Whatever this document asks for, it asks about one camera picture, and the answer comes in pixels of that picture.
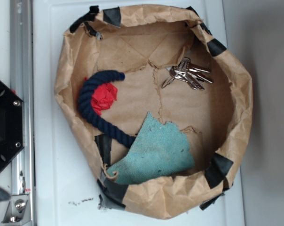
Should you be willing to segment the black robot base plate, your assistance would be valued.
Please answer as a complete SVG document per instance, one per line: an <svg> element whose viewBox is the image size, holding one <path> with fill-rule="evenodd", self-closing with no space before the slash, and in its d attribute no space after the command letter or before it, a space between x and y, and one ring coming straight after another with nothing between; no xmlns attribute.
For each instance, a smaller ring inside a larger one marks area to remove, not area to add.
<svg viewBox="0 0 284 226"><path fill-rule="evenodd" d="M23 103L0 81L0 173L24 147Z"/></svg>

